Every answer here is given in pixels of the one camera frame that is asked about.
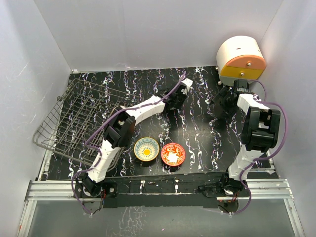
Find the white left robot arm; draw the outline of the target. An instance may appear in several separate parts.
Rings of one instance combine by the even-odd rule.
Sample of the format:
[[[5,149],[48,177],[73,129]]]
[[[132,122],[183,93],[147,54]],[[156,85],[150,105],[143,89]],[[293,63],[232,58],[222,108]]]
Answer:
[[[93,165],[82,178],[86,193],[91,197],[101,194],[101,182],[112,161],[130,143],[135,126],[156,114],[181,108],[192,85],[193,81],[182,75],[174,86],[161,90],[144,102],[129,108],[117,106],[113,109],[106,122],[85,142],[85,146],[97,150]]]

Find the grey wire dish rack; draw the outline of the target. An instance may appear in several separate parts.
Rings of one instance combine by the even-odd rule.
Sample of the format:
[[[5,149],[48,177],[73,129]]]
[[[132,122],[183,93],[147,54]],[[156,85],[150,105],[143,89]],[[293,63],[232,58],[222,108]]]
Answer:
[[[142,98],[106,85],[72,80],[63,95],[33,134],[33,143],[63,158],[91,166],[100,147],[102,133],[86,140],[110,117],[117,106],[131,107]]]

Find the yellow sun blue bowl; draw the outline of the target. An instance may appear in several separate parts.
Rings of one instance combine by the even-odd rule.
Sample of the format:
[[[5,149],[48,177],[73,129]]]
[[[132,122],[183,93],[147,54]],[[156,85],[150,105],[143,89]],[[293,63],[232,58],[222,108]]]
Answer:
[[[158,142],[151,137],[139,139],[134,145],[134,154],[140,161],[154,160],[160,151]]]

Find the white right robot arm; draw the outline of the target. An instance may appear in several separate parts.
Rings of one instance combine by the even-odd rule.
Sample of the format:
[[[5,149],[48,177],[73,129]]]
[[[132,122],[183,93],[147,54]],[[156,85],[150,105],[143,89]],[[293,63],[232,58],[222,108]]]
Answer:
[[[245,115],[241,133],[241,148],[234,162],[216,183],[221,192],[231,196],[242,191],[255,161],[277,144],[281,113],[270,109],[250,92],[245,79],[236,79],[232,89],[224,86],[212,99],[217,119],[231,119],[238,110]]]

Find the red orange pattern bowl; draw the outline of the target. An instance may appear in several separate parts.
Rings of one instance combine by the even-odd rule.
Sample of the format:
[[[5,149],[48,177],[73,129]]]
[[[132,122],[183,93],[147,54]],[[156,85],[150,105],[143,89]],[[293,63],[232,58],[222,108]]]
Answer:
[[[162,161],[169,166],[179,166],[186,158],[184,148],[177,143],[166,144],[161,149],[160,155]]]

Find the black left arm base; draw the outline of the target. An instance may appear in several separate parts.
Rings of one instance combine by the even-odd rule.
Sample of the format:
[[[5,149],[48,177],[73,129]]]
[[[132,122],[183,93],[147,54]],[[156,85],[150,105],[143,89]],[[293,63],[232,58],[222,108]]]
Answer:
[[[75,193],[79,198],[116,198],[118,185],[115,182],[96,183],[88,176],[75,179]]]

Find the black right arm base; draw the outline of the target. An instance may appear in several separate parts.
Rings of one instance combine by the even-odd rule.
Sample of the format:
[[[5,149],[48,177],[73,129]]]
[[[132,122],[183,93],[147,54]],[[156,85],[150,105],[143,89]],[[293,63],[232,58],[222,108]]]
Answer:
[[[247,182],[230,178],[228,174],[223,174],[217,182],[204,182],[197,187],[197,192],[202,193],[207,198],[230,197],[235,201],[239,194],[244,190]]]

